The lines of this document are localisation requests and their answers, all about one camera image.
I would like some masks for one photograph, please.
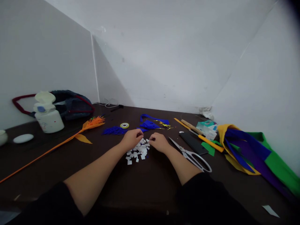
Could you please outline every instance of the forearm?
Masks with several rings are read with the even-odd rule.
[[[164,153],[172,163],[182,185],[198,173],[202,172],[172,146],[165,149]]]
[[[84,216],[94,205],[110,173],[123,154],[122,147],[116,145],[103,156],[64,181],[75,204]]]

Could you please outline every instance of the black sleeve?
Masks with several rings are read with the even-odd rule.
[[[60,182],[7,224],[83,224],[83,215]]]
[[[247,210],[229,195],[221,182],[199,173],[177,192],[183,219],[191,224],[258,224]]]

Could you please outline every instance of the red bag strap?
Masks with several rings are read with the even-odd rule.
[[[15,105],[15,107],[23,114],[29,115],[31,112],[28,112],[23,109],[23,107],[17,102],[22,98],[29,98],[29,97],[34,97],[36,94],[31,94],[31,95],[22,95],[20,97],[15,97],[12,99],[12,103]]]
[[[30,94],[30,95],[22,95],[19,97],[15,97],[12,99],[12,103],[15,105],[15,107],[23,114],[29,115],[31,114],[31,112],[28,112],[26,110],[23,109],[23,107],[18,103],[18,101],[22,98],[29,98],[29,97],[34,97],[36,94]],[[79,95],[76,95],[75,97],[79,98],[81,101],[85,102],[86,104],[88,104],[92,110],[83,110],[83,111],[78,111],[78,110],[69,110],[69,113],[93,113],[95,111],[95,107],[90,104],[88,101],[86,101],[85,99],[83,99],[82,97],[80,97]]]

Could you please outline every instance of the person's left hand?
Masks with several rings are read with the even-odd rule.
[[[121,146],[122,149],[126,150],[127,152],[140,142],[140,140],[144,137],[143,132],[141,129],[135,129],[127,131],[124,135],[123,139],[119,143],[119,146]]]

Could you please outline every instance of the orange felt flower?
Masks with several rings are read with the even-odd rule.
[[[54,149],[58,148],[59,146],[63,145],[64,143],[67,143],[68,141],[72,140],[73,138],[76,138],[76,139],[78,139],[78,140],[80,140],[82,142],[85,142],[85,143],[92,144],[84,135],[82,135],[80,133],[82,133],[85,130],[93,129],[95,127],[101,126],[101,125],[104,124],[103,122],[104,122],[104,118],[103,117],[100,117],[100,116],[98,116],[98,117],[92,117],[90,120],[86,121],[83,124],[82,129],[78,133],[76,133],[72,137],[68,138],[67,140],[63,141],[62,143],[58,144],[57,146],[51,148],[50,150],[46,151],[44,154],[42,154],[41,156],[37,157],[35,160],[31,161],[30,163],[26,164],[22,168],[18,169],[16,172],[13,172],[11,175],[9,175],[8,177],[6,177],[3,180],[1,180],[0,183],[2,183],[3,181],[7,180],[10,177],[12,177],[13,175],[15,175],[16,173],[18,173],[22,169],[26,168],[30,164],[34,163],[35,161],[37,161],[41,157],[47,155],[48,153],[52,152]]]

